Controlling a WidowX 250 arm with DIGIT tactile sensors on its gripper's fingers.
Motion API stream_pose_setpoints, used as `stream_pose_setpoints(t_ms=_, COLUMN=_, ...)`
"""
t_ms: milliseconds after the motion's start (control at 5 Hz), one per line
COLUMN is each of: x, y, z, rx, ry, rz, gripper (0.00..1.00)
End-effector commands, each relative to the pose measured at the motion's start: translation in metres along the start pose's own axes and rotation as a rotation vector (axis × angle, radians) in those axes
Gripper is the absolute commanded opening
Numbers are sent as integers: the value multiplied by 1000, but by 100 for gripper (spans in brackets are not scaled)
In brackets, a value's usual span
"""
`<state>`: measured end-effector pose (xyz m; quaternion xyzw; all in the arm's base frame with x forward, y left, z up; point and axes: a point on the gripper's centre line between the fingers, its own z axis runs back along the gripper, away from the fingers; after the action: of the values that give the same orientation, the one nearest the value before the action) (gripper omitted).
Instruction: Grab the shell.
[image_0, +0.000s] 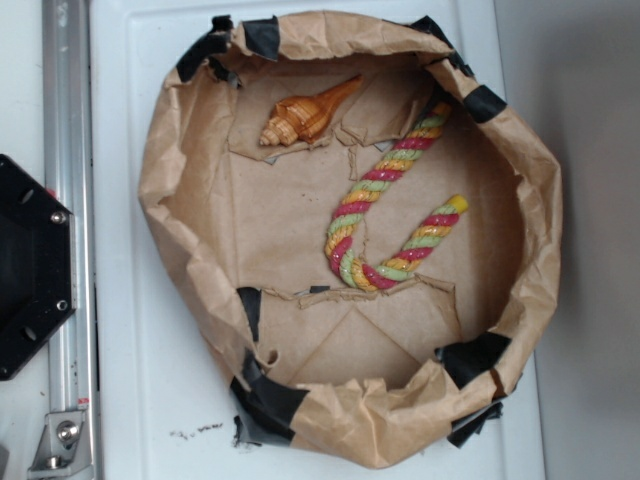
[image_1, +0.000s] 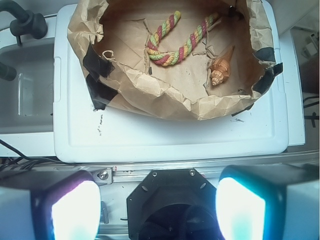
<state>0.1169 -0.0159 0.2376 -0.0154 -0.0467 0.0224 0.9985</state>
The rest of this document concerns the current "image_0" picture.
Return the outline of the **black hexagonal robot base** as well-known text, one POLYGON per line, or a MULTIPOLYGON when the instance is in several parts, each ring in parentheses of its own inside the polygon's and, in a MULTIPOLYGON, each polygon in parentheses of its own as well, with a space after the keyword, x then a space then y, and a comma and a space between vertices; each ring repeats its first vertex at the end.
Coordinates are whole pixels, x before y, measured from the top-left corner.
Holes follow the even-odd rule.
POLYGON ((1 156, 1 379, 13 379, 75 311, 73 214, 1 156))

